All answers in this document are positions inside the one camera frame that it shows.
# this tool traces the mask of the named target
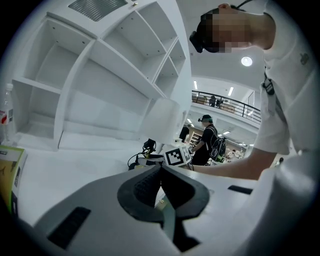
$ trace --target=person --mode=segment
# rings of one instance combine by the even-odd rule
[[[232,159],[232,158],[234,158],[235,157],[235,153],[236,153],[236,151],[233,149],[232,151],[230,151],[228,154],[227,154],[227,157],[228,157],[228,159]]]
[[[190,41],[199,53],[255,46],[265,64],[261,124],[252,153],[226,165],[193,166],[196,172],[257,180],[277,153],[289,154],[290,138],[297,152],[320,148],[319,65],[299,27],[276,3],[268,1],[263,14],[222,3],[201,16]]]
[[[214,95],[212,95],[211,98],[209,99],[209,105],[211,107],[213,107],[213,108],[215,107],[215,105],[216,105],[216,97]]]
[[[189,130],[189,127],[191,127],[190,124],[188,124],[187,126],[184,126],[180,132],[180,136],[179,138],[182,139],[182,142],[184,143],[185,142],[185,139],[187,137],[187,135],[189,134],[190,130]]]
[[[202,117],[201,124],[205,127],[200,142],[191,150],[194,153],[192,164],[204,166],[210,158],[210,150],[214,142],[218,139],[218,132],[213,125],[212,117],[205,114]]]
[[[220,105],[223,104],[223,103],[224,103],[224,101],[223,101],[222,99],[217,99],[217,100],[216,100],[216,107],[217,107],[218,109],[220,109]]]

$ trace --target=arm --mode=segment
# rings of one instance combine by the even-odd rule
[[[193,168],[195,172],[203,174],[258,180],[262,171],[270,167],[276,157],[276,154],[277,153],[266,152],[254,148],[249,157],[233,163],[227,163],[219,166],[194,165]]]
[[[205,144],[205,142],[201,140],[201,141],[191,150],[191,152],[192,152],[192,153],[193,153],[193,152],[196,152],[196,151],[199,150],[204,144]]]

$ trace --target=air vent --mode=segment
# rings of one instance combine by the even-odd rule
[[[126,4],[125,0],[77,0],[68,7],[87,16],[94,22],[98,22],[109,13]]]

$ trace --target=black railing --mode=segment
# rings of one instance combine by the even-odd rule
[[[193,90],[192,102],[227,111],[257,124],[261,123],[259,109],[232,98]]]

